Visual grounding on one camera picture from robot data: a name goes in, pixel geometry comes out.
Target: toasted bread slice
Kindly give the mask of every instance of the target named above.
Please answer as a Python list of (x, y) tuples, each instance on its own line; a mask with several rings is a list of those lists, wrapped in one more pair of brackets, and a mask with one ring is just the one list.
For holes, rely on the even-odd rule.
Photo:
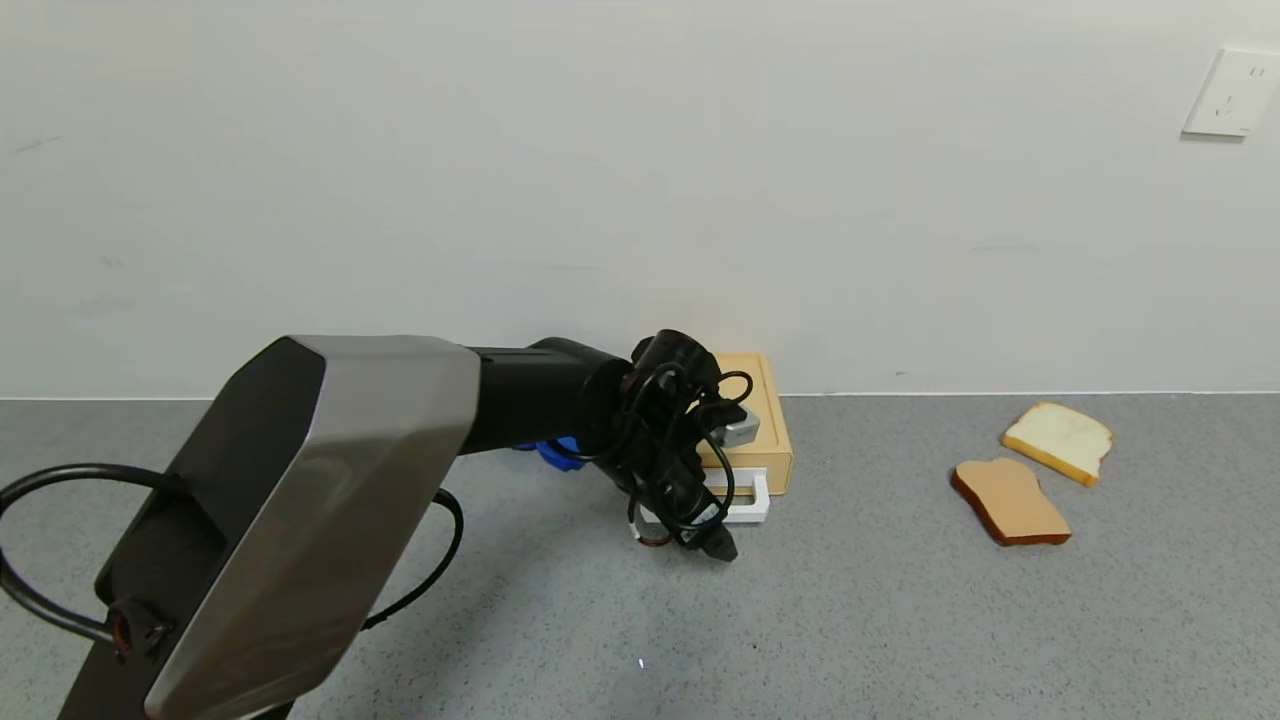
[(1000, 544), (1062, 544), (1071, 537), (1071, 528), (1041, 492), (1036, 474), (1016, 460), (961, 462), (951, 475), (951, 487), (969, 501)]
[(1010, 450), (1093, 487), (1102, 459), (1111, 452), (1106, 425), (1056, 402), (1038, 402), (1001, 438)]

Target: gray table surface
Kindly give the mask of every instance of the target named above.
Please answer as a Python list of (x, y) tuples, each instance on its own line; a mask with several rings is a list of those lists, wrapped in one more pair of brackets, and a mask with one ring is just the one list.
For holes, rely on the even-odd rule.
[[(997, 438), (1030, 401), (786, 400), (792, 491), (737, 530), (732, 565), (637, 546), (594, 470), (465, 457), (445, 482), (467, 514), (453, 568), (293, 716), (1275, 717), (1280, 396), (1066, 398), (1116, 433), (1103, 478), (1036, 466), (1076, 534), (1000, 548), (947, 475), (1010, 455)], [(163, 468), (201, 410), (0, 402), (0, 477)], [(140, 500), (51, 488), (0, 539), (87, 610)], [(435, 565), (448, 525), (428, 514), (384, 598)], [(56, 715), (84, 651), (0, 598), (0, 717)]]

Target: wall socket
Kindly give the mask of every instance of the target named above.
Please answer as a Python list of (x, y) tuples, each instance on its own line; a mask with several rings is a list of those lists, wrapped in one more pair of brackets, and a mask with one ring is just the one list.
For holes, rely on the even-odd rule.
[(1220, 50), (1184, 132), (1244, 137), (1257, 129), (1280, 85), (1280, 55)]

